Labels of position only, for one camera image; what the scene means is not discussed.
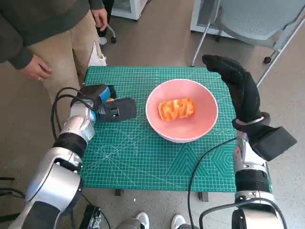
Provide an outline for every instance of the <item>table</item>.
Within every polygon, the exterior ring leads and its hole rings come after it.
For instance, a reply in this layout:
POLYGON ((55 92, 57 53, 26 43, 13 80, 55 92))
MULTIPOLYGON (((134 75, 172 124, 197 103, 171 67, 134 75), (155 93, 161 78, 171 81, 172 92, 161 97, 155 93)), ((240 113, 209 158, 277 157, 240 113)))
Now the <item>table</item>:
MULTIPOLYGON (((136 119, 97 123, 96 134, 83 158, 85 187, 114 189, 188 189, 199 158, 213 146, 236 136, 231 126, 234 108, 226 85, 217 73, 191 67, 97 67, 88 69, 85 84, 113 84, 119 98, 136 100, 136 119), (145 116, 146 99, 164 81, 184 78, 206 86, 215 96, 219 117, 201 139, 176 144, 158 136, 145 116)), ((198 192, 235 192, 235 142, 210 152, 202 161, 193 184, 198 192)))

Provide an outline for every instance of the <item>shoe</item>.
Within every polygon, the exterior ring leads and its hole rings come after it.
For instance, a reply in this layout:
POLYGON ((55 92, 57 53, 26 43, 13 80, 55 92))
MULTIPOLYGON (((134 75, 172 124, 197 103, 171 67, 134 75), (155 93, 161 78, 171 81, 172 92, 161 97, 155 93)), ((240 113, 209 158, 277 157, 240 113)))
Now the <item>shoe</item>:
POLYGON ((100 45, 105 45, 107 43, 107 39, 105 37, 99 37, 100 45))
POLYGON ((185 219, 182 215, 175 215, 172 220, 172 229, 178 229, 182 224, 185 223, 185 219))
POLYGON ((145 212, 140 212, 137 217, 137 220, 140 221, 145 226, 145 229, 149 229, 149 219, 148 215, 145 212))

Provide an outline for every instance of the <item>bread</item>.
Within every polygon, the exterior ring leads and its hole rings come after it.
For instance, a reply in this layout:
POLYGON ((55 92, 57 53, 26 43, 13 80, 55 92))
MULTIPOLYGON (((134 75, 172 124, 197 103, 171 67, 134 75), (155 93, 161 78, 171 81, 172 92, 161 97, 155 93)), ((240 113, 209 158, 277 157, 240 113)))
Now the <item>bread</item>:
POLYGON ((177 118, 187 118, 195 114, 195 102, 191 98, 174 99, 160 103, 158 106, 160 118, 172 121, 177 118))

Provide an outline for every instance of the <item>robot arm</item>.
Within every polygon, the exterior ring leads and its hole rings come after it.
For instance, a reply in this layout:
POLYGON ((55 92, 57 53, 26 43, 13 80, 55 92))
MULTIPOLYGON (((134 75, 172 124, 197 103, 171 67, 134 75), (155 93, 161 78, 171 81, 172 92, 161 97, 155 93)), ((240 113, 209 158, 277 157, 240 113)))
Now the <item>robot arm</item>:
POLYGON ((78 100, 72 101, 70 118, 39 164, 26 193, 26 206, 9 229, 56 228, 59 217, 70 213, 80 198, 83 185, 79 172, 95 122, 136 117, 133 99, 106 102, 116 98, 113 86, 83 87, 77 97, 96 112, 78 100))
MULTIPOLYGON (((235 203, 254 198, 275 202, 268 179, 267 161, 273 160, 296 143, 283 128, 269 125, 270 115, 259 110, 260 97, 249 72, 236 61, 204 55, 203 62, 211 72, 218 72, 227 84, 236 112, 232 121, 237 130, 234 150, 235 203)), ((232 214, 232 229, 283 229, 279 212, 263 200, 242 205, 232 214)))

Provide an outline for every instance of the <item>man's hand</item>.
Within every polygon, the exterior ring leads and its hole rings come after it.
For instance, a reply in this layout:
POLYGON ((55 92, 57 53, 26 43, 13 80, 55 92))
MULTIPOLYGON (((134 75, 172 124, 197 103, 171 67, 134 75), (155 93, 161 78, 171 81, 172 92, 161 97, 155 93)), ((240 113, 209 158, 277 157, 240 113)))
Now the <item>man's hand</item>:
POLYGON ((42 82, 52 75, 51 68, 36 55, 33 55, 31 62, 20 71, 28 79, 40 80, 42 82))
POLYGON ((107 11, 105 8, 99 10, 91 10, 94 17, 96 27, 100 28, 101 31, 105 30, 108 25, 107 11))

